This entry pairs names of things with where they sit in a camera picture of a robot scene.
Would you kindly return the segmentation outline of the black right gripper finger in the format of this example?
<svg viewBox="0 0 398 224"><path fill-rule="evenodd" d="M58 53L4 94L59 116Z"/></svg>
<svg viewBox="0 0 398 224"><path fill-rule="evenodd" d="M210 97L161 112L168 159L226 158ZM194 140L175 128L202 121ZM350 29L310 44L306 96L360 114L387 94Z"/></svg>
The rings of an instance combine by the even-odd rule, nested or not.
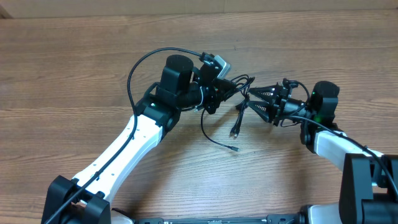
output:
<svg viewBox="0 0 398 224"><path fill-rule="evenodd" d="M249 93L264 101L274 101L280 92L279 85L272 85L266 87L254 87L249 89Z"/></svg>
<svg viewBox="0 0 398 224"><path fill-rule="evenodd" d="M265 122L273 122L272 106L266 101L249 101L248 106Z"/></svg>

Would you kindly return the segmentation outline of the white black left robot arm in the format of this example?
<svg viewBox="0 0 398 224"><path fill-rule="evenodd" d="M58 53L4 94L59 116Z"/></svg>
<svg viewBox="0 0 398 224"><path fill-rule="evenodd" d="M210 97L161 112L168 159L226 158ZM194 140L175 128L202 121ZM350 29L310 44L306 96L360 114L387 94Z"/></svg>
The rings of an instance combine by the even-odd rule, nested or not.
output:
<svg viewBox="0 0 398 224"><path fill-rule="evenodd" d="M180 119L181 112L204 108L214 113L236 84L225 77L231 65L219 55L202 53L196 68L184 55L166 59L161 79L133 109L128 124L88 167L49 186L42 223L133 223L111 203L139 161L155 148Z"/></svg>

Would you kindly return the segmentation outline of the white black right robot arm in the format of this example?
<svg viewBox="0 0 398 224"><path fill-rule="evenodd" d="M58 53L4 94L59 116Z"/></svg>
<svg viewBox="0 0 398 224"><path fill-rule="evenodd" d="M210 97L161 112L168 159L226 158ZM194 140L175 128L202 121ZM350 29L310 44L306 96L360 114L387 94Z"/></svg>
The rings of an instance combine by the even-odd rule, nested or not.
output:
<svg viewBox="0 0 398 224"><path fill-rule="evenodd" d="M291 120L300 125L307 149L342 171L336 203L306 205L296 215L268 215L267 223L397 223L397 156L383 154L349 138L334 122L340 89L328 81L315 84L307 100L291 97L301 83L250 88L248 105L274 126Z"/></svg>

